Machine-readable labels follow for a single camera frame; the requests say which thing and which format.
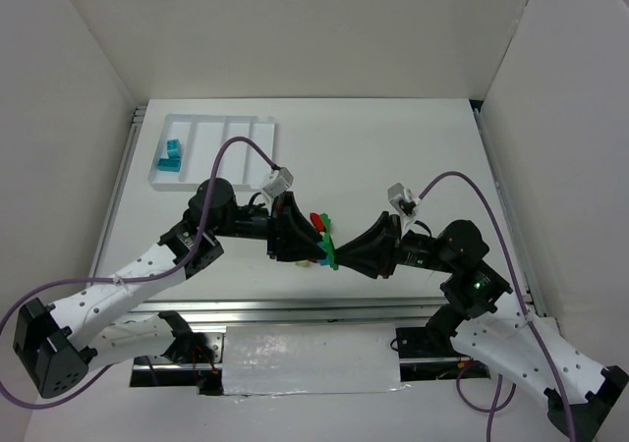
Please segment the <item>small light blue lego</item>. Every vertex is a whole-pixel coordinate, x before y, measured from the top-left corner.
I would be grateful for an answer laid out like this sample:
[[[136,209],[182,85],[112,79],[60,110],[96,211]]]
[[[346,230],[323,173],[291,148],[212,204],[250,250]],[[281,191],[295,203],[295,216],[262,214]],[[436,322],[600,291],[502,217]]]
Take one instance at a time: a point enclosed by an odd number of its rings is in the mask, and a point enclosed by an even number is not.
[[[315,260],[315,262],[321,266],[328,266],[329,265],[329,256],[327,253],[327,250],[324,246],[323,243],[318,243],[317,244],[318,248],[319,248],[319,254]]]

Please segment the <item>dark green 2x4 lego brick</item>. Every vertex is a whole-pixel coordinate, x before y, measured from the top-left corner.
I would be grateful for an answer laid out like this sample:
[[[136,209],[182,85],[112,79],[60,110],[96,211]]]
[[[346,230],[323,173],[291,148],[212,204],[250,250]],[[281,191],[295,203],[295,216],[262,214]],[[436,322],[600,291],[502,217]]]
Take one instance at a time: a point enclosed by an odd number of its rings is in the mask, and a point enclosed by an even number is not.
[[[328,232],[322,232],[320,234],[321,241],[318,243],[319,247],[325,252],[325,258],[320,259],[318,263],[321,266],[328,266],[332,270],[336,271],[339,265],[336,260],[336,249],[332,241],[331,234]]]

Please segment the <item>teal 2x4 lego brick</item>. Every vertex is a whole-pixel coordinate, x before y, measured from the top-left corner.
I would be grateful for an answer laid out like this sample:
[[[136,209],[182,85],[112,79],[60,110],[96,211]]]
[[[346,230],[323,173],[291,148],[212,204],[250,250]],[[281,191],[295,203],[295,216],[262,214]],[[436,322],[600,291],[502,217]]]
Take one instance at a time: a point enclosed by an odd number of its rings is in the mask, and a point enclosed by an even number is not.
[[[159,172],[174,172],[179,173],[181,171],[182,160],[180,158],[159,158],[156,163],[156,169]]]

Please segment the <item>teal frog lily lego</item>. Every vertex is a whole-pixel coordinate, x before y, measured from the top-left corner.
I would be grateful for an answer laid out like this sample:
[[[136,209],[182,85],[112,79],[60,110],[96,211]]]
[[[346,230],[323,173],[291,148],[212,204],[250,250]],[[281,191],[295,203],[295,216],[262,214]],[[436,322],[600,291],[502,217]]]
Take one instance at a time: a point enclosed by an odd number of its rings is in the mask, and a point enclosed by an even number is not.
[[[181,144],[177,138],[166,141],[166,155],[169,159],[181,158]]]

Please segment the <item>red half-round lego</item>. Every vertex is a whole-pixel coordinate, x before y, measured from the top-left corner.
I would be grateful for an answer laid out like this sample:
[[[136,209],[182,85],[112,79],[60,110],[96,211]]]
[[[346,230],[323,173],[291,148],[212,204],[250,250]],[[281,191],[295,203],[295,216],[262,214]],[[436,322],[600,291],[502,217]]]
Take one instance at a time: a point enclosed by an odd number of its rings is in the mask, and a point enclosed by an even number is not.
[[[315,212],[311,212],[311,213],[310,213],[310,220],[311,220],[311,222],[313,223],[314,228],[315,228],[315,229],[316,229],[319,233],[322,233],[322,232],[325,232],[325,231],[326,231],[326,226],[325,226],[325,224],[324,224],[324,222],[323,222],[323,220],[322,220],[322,217],[321,217],[319,214],[317,214],[317,213],[315,213]]]

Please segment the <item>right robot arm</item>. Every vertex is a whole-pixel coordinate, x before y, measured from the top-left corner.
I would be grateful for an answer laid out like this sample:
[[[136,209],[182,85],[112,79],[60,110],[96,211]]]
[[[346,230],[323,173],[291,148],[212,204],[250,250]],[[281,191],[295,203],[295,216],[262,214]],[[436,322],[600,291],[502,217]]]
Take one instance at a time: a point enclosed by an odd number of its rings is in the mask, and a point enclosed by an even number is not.
[[[453,221],[432,238],[403,232],[399,216],[384,212],[337,249],[335,260],[370,278],[387,278],[399,265],[448,274],[439,287],[447,303],[427,325],[432,339],[525,390],[563,434],[594,440],[628,384],[627,373],[590,359],[520,304],[515,287],[484,261],[488,251],[469,220]]]

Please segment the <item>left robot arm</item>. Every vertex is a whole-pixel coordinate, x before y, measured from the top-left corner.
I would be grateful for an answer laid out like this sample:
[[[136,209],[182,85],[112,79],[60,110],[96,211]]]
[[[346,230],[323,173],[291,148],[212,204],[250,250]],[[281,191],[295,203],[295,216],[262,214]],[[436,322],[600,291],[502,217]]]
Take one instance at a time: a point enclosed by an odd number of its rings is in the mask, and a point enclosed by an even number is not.
[[[238,205],[225,179],[206,180],[182,219],[132,263],[66,299],[22,304],[13,348],[44,399],[59,397],[90,371],[117,361],[160,356],[176,363],[214,363],[214,346],[177,311],[143,320],[125,314],[154,295],[193,278],[219,258],[221,236],[263,240],[282,262],[326,258],[330,220],[303,216],[286,191],[270,204]]]

